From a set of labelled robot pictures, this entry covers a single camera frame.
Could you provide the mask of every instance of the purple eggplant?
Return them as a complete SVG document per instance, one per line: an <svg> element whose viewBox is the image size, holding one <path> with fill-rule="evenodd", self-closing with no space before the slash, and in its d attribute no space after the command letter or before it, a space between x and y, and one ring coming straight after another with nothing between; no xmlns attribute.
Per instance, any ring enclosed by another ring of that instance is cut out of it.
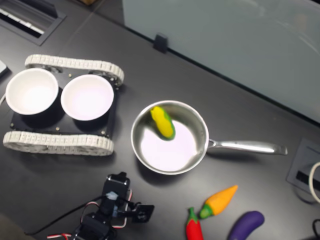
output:
<svg viewBox="0 0 320 240"><path fill-rule="evenodd" d="M247 237L265 222L259 211L248 211L234 224L228 240L246 240Z"/></svg>

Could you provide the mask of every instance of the toy pepper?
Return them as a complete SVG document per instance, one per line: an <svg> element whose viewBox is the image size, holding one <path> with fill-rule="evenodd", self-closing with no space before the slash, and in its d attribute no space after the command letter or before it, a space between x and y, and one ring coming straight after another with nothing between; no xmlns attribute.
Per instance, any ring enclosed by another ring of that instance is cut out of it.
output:
<svg viewBox="0 0 320 240"><path fill-rule="evenodd" d="M234 185L209 197L200 211L200 218L205 219L220 214L228 206L237 189L238 186Z"/></svg>
<svg viewBox="0 0 320 240"><path fill-rule="evenodd" d="M188 240L204 240L202 236L200 222L194 212L194 208L190 207L190 214L186 223L185 231Z"/></svg>

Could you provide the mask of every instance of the saucepan handle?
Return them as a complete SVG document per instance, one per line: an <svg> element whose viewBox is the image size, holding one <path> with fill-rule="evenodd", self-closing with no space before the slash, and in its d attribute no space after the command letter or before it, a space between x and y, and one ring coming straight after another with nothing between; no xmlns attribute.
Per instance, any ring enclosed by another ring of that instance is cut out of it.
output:
<svg viewBox="0 0 320 240"><path fill-rule="evenodd" d="M208 149L225 148L259 154L287 155L287 147L263 141L214 141L209 139Z"/></svg>

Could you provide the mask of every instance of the red chili pepper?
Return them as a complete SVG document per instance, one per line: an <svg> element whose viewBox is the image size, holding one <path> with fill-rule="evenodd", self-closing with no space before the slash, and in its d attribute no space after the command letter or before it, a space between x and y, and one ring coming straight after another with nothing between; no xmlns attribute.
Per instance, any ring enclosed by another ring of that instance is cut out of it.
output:
<svg viewBox="0 0 320 240"><path fill-rule="evenodd" d="M185 231L188 240L204 240L202 236L200 222L194 212L194 208L190 207L190 214L186 223Z"/></svg>

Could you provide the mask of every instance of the wire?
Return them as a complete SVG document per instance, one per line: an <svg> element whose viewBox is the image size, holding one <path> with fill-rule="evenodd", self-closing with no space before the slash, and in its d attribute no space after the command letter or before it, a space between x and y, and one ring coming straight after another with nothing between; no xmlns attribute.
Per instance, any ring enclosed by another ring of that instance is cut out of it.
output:
<svg viewBox="0 0 320 240"><path fill-rule="evenodd" d="M98 204L96 201L90 201L90 202L88 202L88 203L84 206L84 209L83 209L83 211L82 211L81 218L80 218L80 223L82 223L82 221L83 221L83 219L84 219L84 214L85 214L85 211L86 211L87 207L88 207L89 205L92 205L92 204L94 204L94 205L96 205L97 207L99 207L99 204Z"/></svg>
<svg viewBox="0 0 320 240"><path fill-rule="evenodd" d="M92 199L90 202L95 202L95 201L97 201L97 200L99 200L99 199L102 199L102 198L105 198L105 197L106 197L105 195L101 195L101 196L98 196L98 197ZM65 218L66 216L74 213L75 211L77 211L77 210L79 210L79 209L82 209L83 207L86 206L87 203L88 203L88 202L86 202L86 203L84 203L84 204L81 204L80 206L77 206L76 208L68 211L67 213L61 215L60 217L56 218L55 220L53 220L52 222L48 223L47 225L45 225L44 227L40 228L40 229L37 230L37 231L34 231L34 232L25 232L24 234L25 234L25 235L28 235L28 236L36 235L36 234L42 232L43 230L49 228L51 225L55 224L56 222L60 221L61 219Z"/></svg>
<svg viewBox="0 0 320 240"><path fill-rule="evenodd" d="M61 233L61 234L52 234L52 235L48 235L46 238L47 239L55 239L55 238L59 238L59 237L64 237L65 240L68 240L68 237L71 237L72 235L69 233Z"/></svg>
<svg viewBox="0 0 320 240"><path fill-rule="evenodd" d="M6 99L6 94L3 94L3 96L0 99L0 105L4 102L5 99Z"/></svg>
<svg viewBox="0 0 320 240"><path fill-rule="evenodd" d="M132 197L132 189L130 189L130 194L129 194L129 198L128 198L128 202L130 202L131 200L131 197ZM128 205L129 203L127 202L124 210L127 211L128 210ZM123 229L125 226L127 225L127 218L125 217L124 218L124 223L122 225L113 225L112 227L115 228L115 229Z"/></svg>
<svg viewBox="0 0 320 240"><path fill-rule="evenodd" d="M311 192L311 195L313 196L313 198L320 203L320 198L316 195L315 189L314 189L314 175L315 175L315 171L316 169L320 167L320 162L317 162L315 165L313 165L313 167L311 168L310 171L310 175L309 175L309 189Z"/></svg>
<svg viewBox="0 0 320 240"><path fill-rule="evenodd" d="M317 232L317 229L316 229L316 223L317 222L320 222L320 219L316 219L316 220L314 220L313 222L312 222L312 230L313 230L313 232L314 232L314 235L316 236L316 239L320 239L320 236L319 236L319 234L318 234L318 232Z"/></svg>

